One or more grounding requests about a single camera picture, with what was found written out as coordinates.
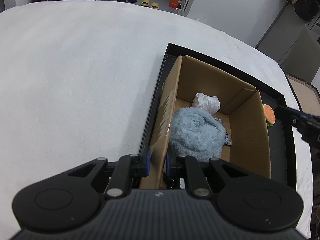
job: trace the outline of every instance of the table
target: table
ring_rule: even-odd
[[[284,94],[298,109],[278,64],[224,32],[172,13],[112,1],[70,0],[0,14],[0,238],[19,226],[17,191],[97,157],[136,153],[169,42],[226,62]],[[310,236],[308,144],[293,129],[297,229]]]

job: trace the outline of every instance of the beige box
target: beige box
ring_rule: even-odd
[[[214,116],[223,121],[232,143],[223,146],[221,158],[270,178],[269,137],[259,91],[219,68],[179,56],[163,85],[150,143],[150,174],[141,178],[140,188],[160,188],[172,116],[179,108],[190,107],[196,93],[220,101]]]

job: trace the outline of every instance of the black backpack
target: black backpack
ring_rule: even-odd
[[[319,5],[317,0],[298,0],[294,4],[294,10],[301,19],[310,21],[318,12]]]

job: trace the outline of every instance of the plastic bag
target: plastic bag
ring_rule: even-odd
[[[217,97],[209,97],[203,93],[197,93],[193,99],[192,107],[203,109],[213,115],[220,109],[220,101]]]

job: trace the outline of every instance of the black tray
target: black tray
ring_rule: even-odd
[[[230,73],[231,75],[255,86],[257,90],[260,91],[262,102],[271,106],[273,109],[277,106],[287,106],[284,96],[281,93],[266,85],[262,81],[254,78],[253,76],[215,58],[209,57],[191,49],[169,43],[164,55],[164,59],[162,61],[147,118],[147,123],[143,132],[142,142],[139,150],[139,154],[141,155],[147,155],[153,128],[156,122],[158,106],[162,93],[162,84],[164,83],[170,70],[172,69],[176,58],[178,56],[184,55],[194,57],[217,68],[220,68]],[[295,98],[297,99],[289,81],[288,83]],[[292,128],[290,125],[284,124],[281,121],[277,120],[272,127],[268,128],[268,134],[271,159],[271,179],[287,184],[295,189],[297,181],[296,154]]]

